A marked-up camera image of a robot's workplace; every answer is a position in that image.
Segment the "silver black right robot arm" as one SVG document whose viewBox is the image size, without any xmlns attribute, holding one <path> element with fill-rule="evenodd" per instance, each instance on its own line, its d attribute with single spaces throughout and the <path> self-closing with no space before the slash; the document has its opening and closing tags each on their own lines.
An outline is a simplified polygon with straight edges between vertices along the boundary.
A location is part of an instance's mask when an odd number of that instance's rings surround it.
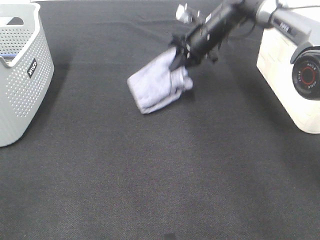
<svg viewBox="0 0 320 240">
<path fill-rule="evenodd" d="M 275 28 L 296 45 L 290 64 L 292 83 L 297 93 L 307 100 L 320 99 L 320 23 L 291 11 L 278 0 L 224 0 L 208 16 L 187 5 L 180 5 L 176 19 L 193 23 L 185 35 L 175 35 L 171 45 L 176 53 L 169 70 L 199 65 L 204 58 L 213 62 L 215 47 L 237 26 L 251 20 L 264 29 Z"/>
</svg>

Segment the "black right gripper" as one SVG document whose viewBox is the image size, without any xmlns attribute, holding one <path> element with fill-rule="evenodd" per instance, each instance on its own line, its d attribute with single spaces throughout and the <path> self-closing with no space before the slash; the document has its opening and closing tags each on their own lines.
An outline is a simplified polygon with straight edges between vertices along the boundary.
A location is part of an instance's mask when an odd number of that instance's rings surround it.
<svg viewBox="0 0 320 240">
<path fill-rule="evenodd" d="M 199 65 L 202 59 L 244 19 L 243 0 L 225 0 L 212 13 L 185 35 L 174 35 L 171 45 L 176 47 L 170 71 L 184 66 Z"/>
</svg>

